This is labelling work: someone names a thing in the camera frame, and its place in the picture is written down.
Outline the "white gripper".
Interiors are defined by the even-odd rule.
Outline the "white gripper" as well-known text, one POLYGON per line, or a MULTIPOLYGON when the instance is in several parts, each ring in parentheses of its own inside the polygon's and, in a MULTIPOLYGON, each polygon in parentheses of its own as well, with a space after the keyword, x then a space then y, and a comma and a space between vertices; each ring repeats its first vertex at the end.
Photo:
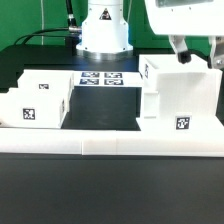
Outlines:
POLYGON ((211 36, 209 67, 224 68, 224 0, 145 0, 149 24, 169 43, 180 63, 191 61, 186 36, 211 36))

